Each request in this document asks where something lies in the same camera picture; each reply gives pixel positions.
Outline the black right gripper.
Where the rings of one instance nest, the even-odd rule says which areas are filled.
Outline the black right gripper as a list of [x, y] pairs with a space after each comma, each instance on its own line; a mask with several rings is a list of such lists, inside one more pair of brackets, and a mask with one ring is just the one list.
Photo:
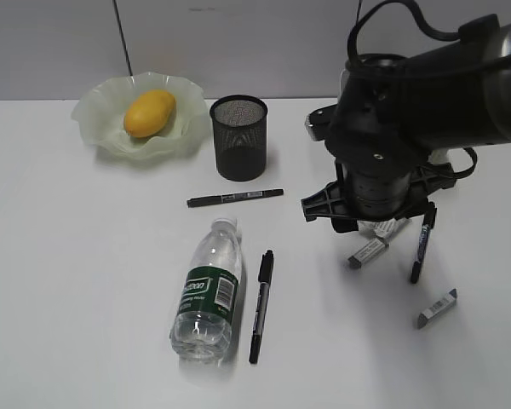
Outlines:
[[358, 231], [358, 223], [426, 215], [433, 202], [430, 196], [453, 188], [456, 181], [421, 167], [411, 173], [380, 181], [358, 175], [343, 164], [336, 165], [337, 180], [301, 200], [306, 222], [328, 218], [337, 233]]

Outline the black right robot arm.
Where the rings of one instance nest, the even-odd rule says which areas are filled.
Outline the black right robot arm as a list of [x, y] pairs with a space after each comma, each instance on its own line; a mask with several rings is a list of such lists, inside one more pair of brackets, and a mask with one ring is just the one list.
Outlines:
[[511, 24], [489, 14], [455, 32], [433, 29], [408, 2], [419, 29], [441, 47], [412, 57], [357, 50], [347, 40], [347, 79], [335, 105], [306, 126], [334, 157], [336, 180], [301, 202], [307, 221], [327, 218], [348, 233], [359, 222], [427, 213], [431, 194], [471, 170], [435, 164], [439, 150], [511, 143]]

